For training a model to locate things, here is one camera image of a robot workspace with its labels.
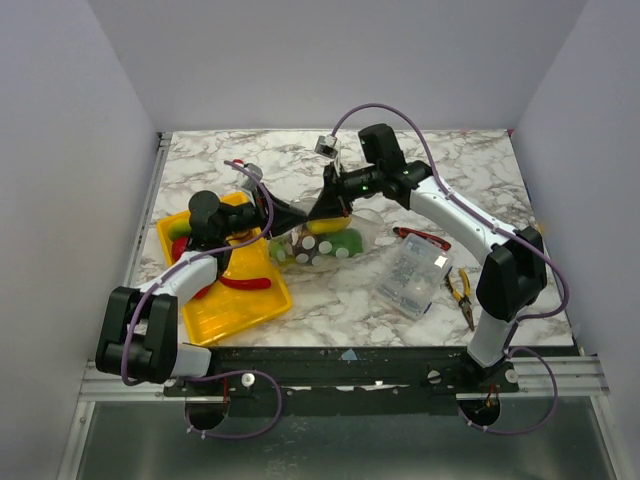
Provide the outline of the clear zip top bag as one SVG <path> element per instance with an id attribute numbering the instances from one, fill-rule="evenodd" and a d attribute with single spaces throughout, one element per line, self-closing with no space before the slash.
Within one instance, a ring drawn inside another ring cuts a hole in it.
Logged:
<path id="1" fill-rule="evenodd" d="M 332 270 L 369 253 L 382 227 L 379 213 L 359 209 L 349 217 L 299 225 L 270 240 L 268 252 L 280 269 Z"/>

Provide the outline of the green bell pepper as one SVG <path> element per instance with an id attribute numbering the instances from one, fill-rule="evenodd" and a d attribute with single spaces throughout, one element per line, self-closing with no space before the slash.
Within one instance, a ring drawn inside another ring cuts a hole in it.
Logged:
<path id="1" fill-rule="evenodd" d="M 362 254 L 365 250 L 363 237 L 356 229 L 344 229 L 328 237 L 331 244 L 329 254 L 339 258 L 350 258 Z"/>

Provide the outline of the dark red apple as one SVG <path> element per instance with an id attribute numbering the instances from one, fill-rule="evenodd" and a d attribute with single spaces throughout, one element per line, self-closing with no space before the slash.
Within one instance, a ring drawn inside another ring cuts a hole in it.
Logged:
<path id="1" fill-rule="evenodd" d="M 303 232 L 292 246 L 296 264 L 309 267 L 324 267 L 336 262 L 331 254 L 333 244 L 330 234 L 314 235 Z"/>

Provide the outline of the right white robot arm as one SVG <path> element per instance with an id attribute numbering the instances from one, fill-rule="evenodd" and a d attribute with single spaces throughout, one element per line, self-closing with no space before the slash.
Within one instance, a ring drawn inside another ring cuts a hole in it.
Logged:
<path id="1" fill-rule="evenodd" d="M 485 390 L 496 380 L 494 365 L 504 357 L 517 316 L 547 285 L 540 233 L 510 226 L 455 193 L 439 177 L 433 158 L 407 161 L 390 126 L 366 127 L 358 139 L 368 165 L 346 171 L 337 138 L 318 138 L 315 151 L 330 162 L 309 219 L 345 217 L 354 201 L 381 194 L 435 223 L 471 253 L 482 267 L 476 288 L 482 312 L 467 346 L 472 360 L 459 371 L 467 389 Z"/>

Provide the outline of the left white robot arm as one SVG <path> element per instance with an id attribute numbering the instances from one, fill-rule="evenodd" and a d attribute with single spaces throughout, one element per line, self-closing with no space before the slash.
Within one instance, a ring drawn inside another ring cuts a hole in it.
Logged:
<path id="1" fill-rule="evenodd" d="M 263 185 L 239 205 L 200 191 L 190 198 L 188 211 L 190 234 L 179 260 L 146 284 L 117 287 L 108 298 L 95 364 L 128 386 L 160 384 L 173 376 L 179 310 L 226 272 L 235 251 L 308 220 L 306 212 L 273 198 Z"/>

